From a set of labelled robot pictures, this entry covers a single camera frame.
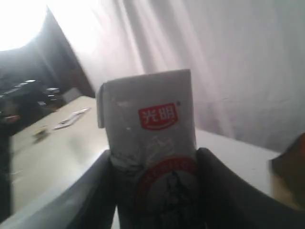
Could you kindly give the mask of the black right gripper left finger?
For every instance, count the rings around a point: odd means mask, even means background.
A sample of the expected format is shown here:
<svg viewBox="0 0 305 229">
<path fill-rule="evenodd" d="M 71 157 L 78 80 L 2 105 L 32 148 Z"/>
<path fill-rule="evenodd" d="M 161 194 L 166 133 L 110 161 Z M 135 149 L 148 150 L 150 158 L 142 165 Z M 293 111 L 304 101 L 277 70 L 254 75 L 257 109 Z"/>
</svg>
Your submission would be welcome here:
<svg viewBox="0 0 305 229">
<path fill-rule="evenodd" d="M 110 151 L 104 151 L 67 190 L 48 204 L 25 207 L 2 229 L 110 229 L 116 200 Z"/>
</svg>

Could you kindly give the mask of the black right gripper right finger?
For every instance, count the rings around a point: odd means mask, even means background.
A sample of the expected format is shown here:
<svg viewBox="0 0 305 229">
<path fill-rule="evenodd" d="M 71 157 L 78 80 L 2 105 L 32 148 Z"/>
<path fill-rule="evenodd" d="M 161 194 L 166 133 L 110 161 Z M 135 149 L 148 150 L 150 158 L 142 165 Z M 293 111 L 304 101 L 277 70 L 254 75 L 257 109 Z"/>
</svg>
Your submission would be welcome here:
<svg viewBox="0 0 305 229">
<path fill-rule="evenodd" d="M 209 229 L 303 229 L 305 215 L 257 190 L 209 149 L 196 151 L 203 218 Z"/>
</svg>

